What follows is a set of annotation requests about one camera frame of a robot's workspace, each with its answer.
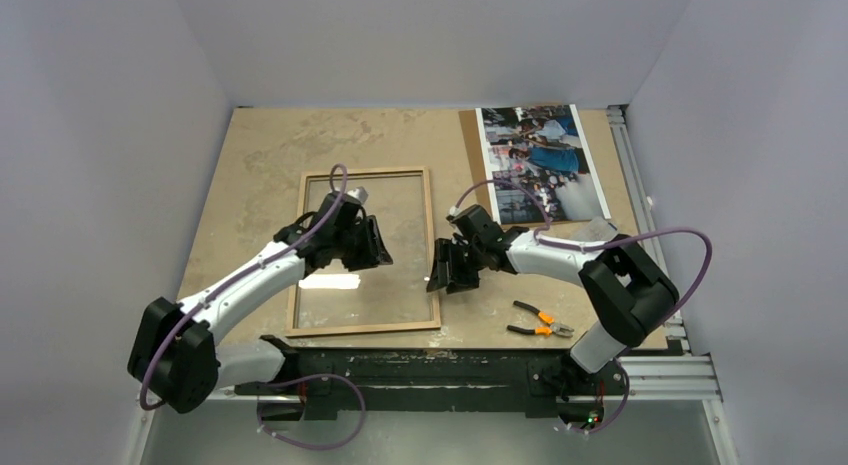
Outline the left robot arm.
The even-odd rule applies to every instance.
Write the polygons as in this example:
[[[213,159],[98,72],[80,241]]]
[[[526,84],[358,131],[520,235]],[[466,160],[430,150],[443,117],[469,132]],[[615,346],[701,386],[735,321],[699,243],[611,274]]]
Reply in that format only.
[[[364,210],[367,191],[329,192],[316,212],[278,231],[251,260],[214,285],[178,302],[164,297],[143,311],[128,359],[128,373],[147,395],[178,413],[196,409],[214,391],[262,383],[284,394],[297,384],[298,367],[275,338],[223,346],[233,328],[261,305],[314,272],[340,262],[360,271],[393,260],[375,216]]]

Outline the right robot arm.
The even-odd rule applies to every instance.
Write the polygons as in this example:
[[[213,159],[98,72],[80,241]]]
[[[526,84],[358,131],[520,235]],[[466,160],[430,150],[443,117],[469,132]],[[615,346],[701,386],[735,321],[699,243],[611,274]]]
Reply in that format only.
[[[448,221],[454,234],[435,242],[428,292],[476,289],[484,269],[539,275],[584,289],[597,320],[561,366],[563,382],[573,391],[596,384],[604,366],[641,345],[679,304],[676,286],[633,237],[580,242],[527,227],[505,229],[479,205]]]

